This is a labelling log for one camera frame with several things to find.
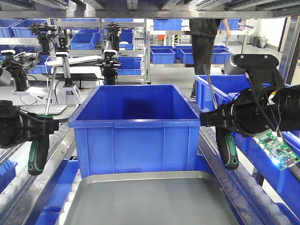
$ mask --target person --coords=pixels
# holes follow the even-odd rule
[[[210,70],[214,42],[221,21],[226,28],[227,38],[230,38],[231,32],[227,19],[197,18],[189,20],[195,75],[205,75],[204,64]],[[194,81],[190,99],[196,99],[196,81]]]

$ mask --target circuit board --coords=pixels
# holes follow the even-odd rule
[[[284,170],[300,162],[300,157],[284,142],[283,138],[278,137],[276,132],[271,129],[254,136],[253,140],[279,170]]]

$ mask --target blue led light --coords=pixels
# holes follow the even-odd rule
[[[272,163],[273,163],[274,165],[279,165],[279,164],[280,164],[280,160],[279,160],[279,159],[276,159],[276,158],[273,158],[273,159],[272,159]]]

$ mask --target person's hand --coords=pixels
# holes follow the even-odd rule
[[[231,31],[229,29],[226,30],[226,34],[227,34],[226,38],[230,38],[231,37]]]

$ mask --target black pants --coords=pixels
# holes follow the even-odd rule
[[[195,75],[205,75],[203,65],[210,70],[212,51],[215,39],[192,35],[192,48],[194,58]],[[196,81],[193,84],[192,95],[196,95]]]

